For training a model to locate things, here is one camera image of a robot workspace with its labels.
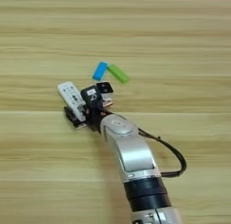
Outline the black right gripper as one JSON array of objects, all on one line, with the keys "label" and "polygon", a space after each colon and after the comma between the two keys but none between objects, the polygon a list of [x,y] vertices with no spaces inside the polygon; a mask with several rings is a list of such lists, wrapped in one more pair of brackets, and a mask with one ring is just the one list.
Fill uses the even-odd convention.
[{"label": "black right gripper", "polygon": [[[66,118],[73,124],[74,127],[78,127],[80,125],[80,121],[74,115],[72,109],[70,107],[65,107],[64,112]],[[93,131],[100,131],[100,124],[104,117],[111,115],[111,112],[103,107],[102,104],[97,103],[91,107],[87,107],[84,116],[86,118],[86,125],[89,126]]]}]

